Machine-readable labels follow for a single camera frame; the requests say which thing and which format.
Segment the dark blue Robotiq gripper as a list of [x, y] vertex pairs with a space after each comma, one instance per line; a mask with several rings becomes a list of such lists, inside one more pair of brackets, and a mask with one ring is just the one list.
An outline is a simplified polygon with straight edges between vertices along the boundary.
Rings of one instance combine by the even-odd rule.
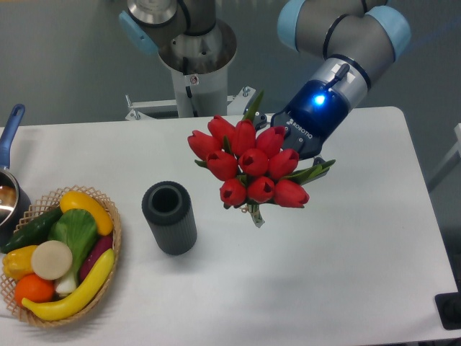
[[[348, 114], [348, 104], [338, 92], [327, 89], [322, 81], [310, 80], [282, 111], [272, 116], [271, 126], [285, 129], [283, 149], [291, 148], [301, 159], [310, 159], [321, 152], [324, 142]], [[250, 109], [243, 119], [250, 120], [256, 132], [269, 122], [265, 113]], [[317, 156], [312, 166], [325, 162]]]

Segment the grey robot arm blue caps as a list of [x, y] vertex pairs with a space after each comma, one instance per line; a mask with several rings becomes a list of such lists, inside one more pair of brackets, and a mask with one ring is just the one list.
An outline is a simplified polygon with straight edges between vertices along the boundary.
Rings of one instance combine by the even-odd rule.
[[[227, 114], [237, 42], [214, 1], [129, 1], [119, 23], [138, 50], [158, 55], [170, 70], [179, 117]], [[271, 119], [287, 128], [283, 146], [310, 159], [400, 57], [411, 29], [385, 1], [289, 1], [277, 35], [287, 47], [323, 59]]]

